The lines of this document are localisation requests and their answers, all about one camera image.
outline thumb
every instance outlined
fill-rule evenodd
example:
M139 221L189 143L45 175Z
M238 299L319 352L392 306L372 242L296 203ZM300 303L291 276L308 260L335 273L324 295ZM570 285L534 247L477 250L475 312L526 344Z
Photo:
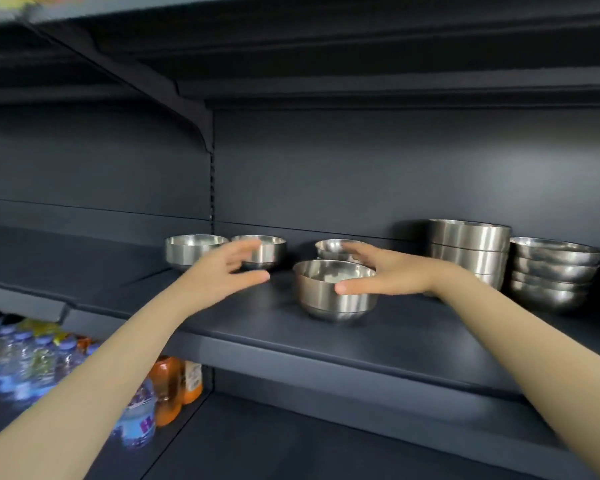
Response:
M336 283L337 294L380 294L383 292L383 280L378 276L370 278L355 278Z
M247 271L246 273L232 274L231 278L231 293L235 293L269 281L270 275L268 271Z

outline right arm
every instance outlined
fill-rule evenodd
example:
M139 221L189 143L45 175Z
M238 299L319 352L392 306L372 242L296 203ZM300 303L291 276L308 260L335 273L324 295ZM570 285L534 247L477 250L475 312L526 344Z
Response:
M508 370L545 421L600 475L600 356L445 261L350 244L373 278L336 285L340 294L433 292Z

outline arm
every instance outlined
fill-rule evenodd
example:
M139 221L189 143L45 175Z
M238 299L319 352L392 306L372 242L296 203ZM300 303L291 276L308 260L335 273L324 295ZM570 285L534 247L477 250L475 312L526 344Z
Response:
M178 325L229 294L269 279L266 271L230 274L259 245L232 242L201 258L5 428L0 480L83 478Z
M599 355L454 264L368 244L349 247L377 275L340 282L338 293L435 293L511 373L569 448L600 475Z

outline shelf support bracket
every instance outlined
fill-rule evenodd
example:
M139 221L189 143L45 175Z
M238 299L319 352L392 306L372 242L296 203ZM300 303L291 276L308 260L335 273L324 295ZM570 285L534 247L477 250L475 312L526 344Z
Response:
M184 99L174 81L135 60L114 59L103 54L91 34L74 23L32 25L26 18L23 23L40 37L68 48L98 69L188 120L199 131L206 150L213 153L213 113L201 100Z

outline left arm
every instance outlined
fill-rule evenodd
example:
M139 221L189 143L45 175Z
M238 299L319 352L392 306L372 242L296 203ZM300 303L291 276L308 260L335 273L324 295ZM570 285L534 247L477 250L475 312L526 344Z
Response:
M201 258L5 428L0 480L83 478L177 327L228 295L269 279L266 271L231 274L259 245L232 242Z

